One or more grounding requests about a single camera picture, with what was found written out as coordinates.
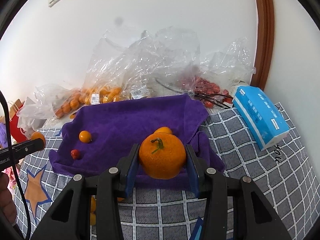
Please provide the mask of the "person's left hand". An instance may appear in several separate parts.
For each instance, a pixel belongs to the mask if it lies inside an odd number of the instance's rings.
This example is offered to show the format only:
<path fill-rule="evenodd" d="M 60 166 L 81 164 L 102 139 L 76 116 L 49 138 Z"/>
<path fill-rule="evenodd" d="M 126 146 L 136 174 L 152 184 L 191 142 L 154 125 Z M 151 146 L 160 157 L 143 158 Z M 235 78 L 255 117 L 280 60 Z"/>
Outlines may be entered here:
<path fill-rule="evenodd" d="M 1 172 L 0 176 L 0 206 L 3 214 L 11 225 L 16 224 L 17 211 L 12 194 L 8 189 L 9 177 Z"/>

